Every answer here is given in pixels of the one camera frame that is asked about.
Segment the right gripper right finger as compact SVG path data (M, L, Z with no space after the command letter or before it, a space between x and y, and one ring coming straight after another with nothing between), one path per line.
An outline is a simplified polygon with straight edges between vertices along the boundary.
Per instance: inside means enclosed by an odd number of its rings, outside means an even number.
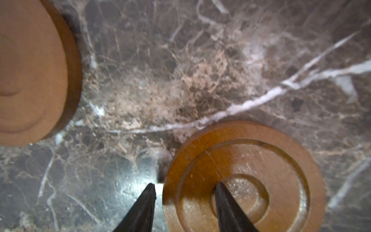
M258 232L222 182L216 185L214 193L220 232Z

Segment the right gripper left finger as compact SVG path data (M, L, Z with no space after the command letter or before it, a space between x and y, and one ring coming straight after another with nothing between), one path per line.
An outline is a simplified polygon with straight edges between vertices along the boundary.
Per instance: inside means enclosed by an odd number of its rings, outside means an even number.
M156 198L155 185L150 183L113 232L151 232Z

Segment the brown wooden round coaster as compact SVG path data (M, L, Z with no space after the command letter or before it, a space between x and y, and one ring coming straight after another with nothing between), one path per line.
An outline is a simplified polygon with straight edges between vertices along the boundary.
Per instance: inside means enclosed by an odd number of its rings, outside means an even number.
M1 1L1 144L50 137L73 118L82 64L68 24L49 1Z

